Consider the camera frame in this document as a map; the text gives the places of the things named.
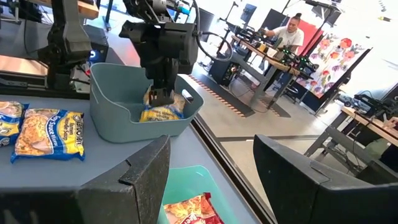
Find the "chicken flavor noodle package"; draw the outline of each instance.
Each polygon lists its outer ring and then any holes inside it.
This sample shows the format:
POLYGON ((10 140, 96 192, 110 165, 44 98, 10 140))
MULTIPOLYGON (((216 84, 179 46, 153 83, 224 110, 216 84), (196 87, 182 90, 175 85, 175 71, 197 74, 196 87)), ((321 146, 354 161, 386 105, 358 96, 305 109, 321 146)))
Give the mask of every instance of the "chicken flavor noodle package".
POLYGON ((0 101, 0 146, 16 143, 27 107, 14 101, 0 101))
POLYGON ((224 224, 204 193, 179 203, 164 205, 170 224, 224 224))
POLYGON ((185 106, 185 98, 182 95, 174 93, 174 103, 171 105, 151 107, 149 105, 149 91, 144 95, 145 110, 141 113, 139 122, 147 121, 168 121, 184 119, 183 109, 185 106))

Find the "black and orange floor tape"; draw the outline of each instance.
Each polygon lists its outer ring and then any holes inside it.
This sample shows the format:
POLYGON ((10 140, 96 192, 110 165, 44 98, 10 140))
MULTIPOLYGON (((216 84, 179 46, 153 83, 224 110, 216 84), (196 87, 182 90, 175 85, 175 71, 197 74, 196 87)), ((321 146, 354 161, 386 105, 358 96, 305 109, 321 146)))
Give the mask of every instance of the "black and orange floor tape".
MULTIPOLYGON (((251 86, 249 86, 246 82, 244 82, 244 81, 243 81, 242 79, 240 79, 240 78, 238 78, 238 80, 239 80, 240 83, 242 83, 242 85, 243 85, 245 88, 247 88, 251 93, 254 94, 254 90, 251 88, 251 86)), ((259 101, 260 101, 263 105, 265 105, 266 107, 268 107, 268 102, 267 102, 265 99, 260 98, 259 101)), ((280 114, 279 114, 278 112, 276 112, 276 110, 275 110, 274 108, 269 108, 269 110, 270 110, 272 113, 274 113, 276 116, 280 117, 280 114)))
POLYGON ((200 85, 203 89, 205 89, 208 93, 213 95, 217 100, 220 100, 225 106, 227 106, 230 110, 234 111, 237 115, 239 115, 242 118, 246 118, 252 114, 244 114, 240 110, 236 109, 231 103, 228 103, 226 100, 224 100, 220 95, 215 93, 213 90, 208 88, 205 84, 203 84, 200 80, 195 78, 193 75, 188 75, 193 81, 195 81, 198 85, 200 85))

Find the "yellow noodle package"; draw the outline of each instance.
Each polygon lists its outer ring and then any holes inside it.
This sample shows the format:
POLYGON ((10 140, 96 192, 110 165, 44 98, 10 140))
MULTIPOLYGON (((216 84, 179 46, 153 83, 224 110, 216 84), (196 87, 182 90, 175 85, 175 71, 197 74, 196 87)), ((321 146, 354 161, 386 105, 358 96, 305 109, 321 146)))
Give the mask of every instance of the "yellow noodle package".
POLYGON ((149 89, 144 95, 145 110, 141 113, 140 122, 146 121, 168 121, 183 119, 185 98, 182 95, 174 94, 174 103, 171 105, 151 107, 149 105, 149 89))
POLYGON ((26 110, 11 162, 20 157, 84 160, 83 113, 66 110, 26 110))
POLYGON ((15 144, 27 107, 18 102, 0 101, 0 146, 15 144))

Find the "teal plastic bin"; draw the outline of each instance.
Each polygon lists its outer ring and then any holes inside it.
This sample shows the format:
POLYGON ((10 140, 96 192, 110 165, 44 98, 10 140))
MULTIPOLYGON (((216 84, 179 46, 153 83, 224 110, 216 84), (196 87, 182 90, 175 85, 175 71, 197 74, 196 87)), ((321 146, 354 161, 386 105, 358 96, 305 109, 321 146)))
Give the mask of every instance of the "teal plastic bin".
POLYGON ((180 76, 175 92, 186 90, 193 101, 184 107, 184 119, 140 123, 143 97, 152 80, 145 69, 110 63, 91 67, 90 114, 98 134, 115 143, 155 139, 161 135, 178 136, 203 106, 203 98, 180 76))
MULTIPOLYGON (((224 195, 203 166, 170 169, 162 204, 181 202, 205 192, 211 193, 210 202, 224 223, 238 223, 224 195)), ((157 224, 169 224, 163 206, 157 224)))

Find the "gray plastic bin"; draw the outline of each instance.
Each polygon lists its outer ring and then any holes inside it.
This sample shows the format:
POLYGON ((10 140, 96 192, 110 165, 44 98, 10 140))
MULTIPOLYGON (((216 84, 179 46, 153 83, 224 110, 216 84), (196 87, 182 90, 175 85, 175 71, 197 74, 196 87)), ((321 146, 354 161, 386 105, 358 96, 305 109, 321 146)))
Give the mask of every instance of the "gray plastic bin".
POLYGON ((175 92, 186 90, 193 97, 184 107, 184 118, 173 121, 140 123, 143 97, 152 80, 145 69, 96 63, 91 67, 90 114, 98 134, 115 143, 154 139, 163 134, 178 136, 190 124, 203 105, 203 98, 180 76, 175 92))

